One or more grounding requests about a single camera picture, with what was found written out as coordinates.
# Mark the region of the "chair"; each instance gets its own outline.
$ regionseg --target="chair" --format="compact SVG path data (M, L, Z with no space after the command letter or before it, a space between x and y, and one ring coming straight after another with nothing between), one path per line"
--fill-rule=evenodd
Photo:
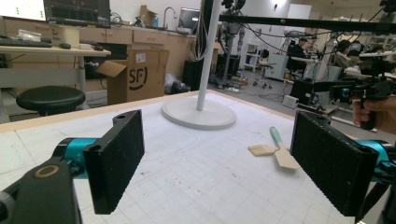
M289 56L288 58L288 62L286 64L286 68L289 69L290 74L294 77L294 78L302 78L304 75L304 70L306 68L306 64L302 63L302 62L298 62L293 60L291 57L293 57L293 55L291 55L291 49L294 47L295 42L291 41L290 45L288 46L288 51L287 51L287 56Z
M256 80L253 82L253 86L257 86L259 82L261 82L263 89L265 89L267 85L269 89L272 89L271 82L267 78L265 78L265 69L274 69L274 67L272 66L274 65L274 63L268 63L269 55L270 52L267 49L262 50L262 56L258 61L258 65L262 68L262 78L256 78Z
M62 86L33 88L17 96L18 106L37 111L41 117L75 111L84 101L84 92Z

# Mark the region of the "cardboard box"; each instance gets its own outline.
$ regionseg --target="cardboard box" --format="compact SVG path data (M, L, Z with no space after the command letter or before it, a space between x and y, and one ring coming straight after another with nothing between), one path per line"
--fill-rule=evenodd
M154 18L157 13L150 11L148 6L140 6L140 17L143 19L146 25L154 25Z
M167 49L129 49L128 60L102 63L96 71L107 76L107 103L164 96L168 56Z

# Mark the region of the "cable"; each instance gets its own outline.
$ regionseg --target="cable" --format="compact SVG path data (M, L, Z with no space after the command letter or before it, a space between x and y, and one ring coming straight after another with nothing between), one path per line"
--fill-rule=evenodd
M193 31L195 29L195 27L197 27L195 52L193 52L191 49L192 38L190 38L189 44L188 44L189 58L192 62L201 61L206 56L206 53L207 53L207 30L206 30L205 21L204 21L204 14L205 14L204 13L204 4L205 4L205 1L202 1L198 22L195 23L195 26L192 29L192 31Z

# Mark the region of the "black stool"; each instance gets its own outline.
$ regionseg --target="black stool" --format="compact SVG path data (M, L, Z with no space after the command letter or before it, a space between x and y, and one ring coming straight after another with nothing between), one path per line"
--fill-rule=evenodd
M17 96L17 105L37 111L40 116L62 114L76 110L85 101L84 92L61 86L45 86L24 91Z

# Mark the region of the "white pole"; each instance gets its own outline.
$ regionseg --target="white pole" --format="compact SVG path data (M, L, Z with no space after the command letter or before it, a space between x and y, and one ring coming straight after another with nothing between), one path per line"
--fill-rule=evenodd
M216 32L218 30L218 22L221 8L221 0L213 2L212 15L210 17L209 32L207 35L207 52L204 58L204 67L202 69L201 84L198 94L197 110L203 111L207 81L209 80L210 65L212 64L213 49L215 47Z

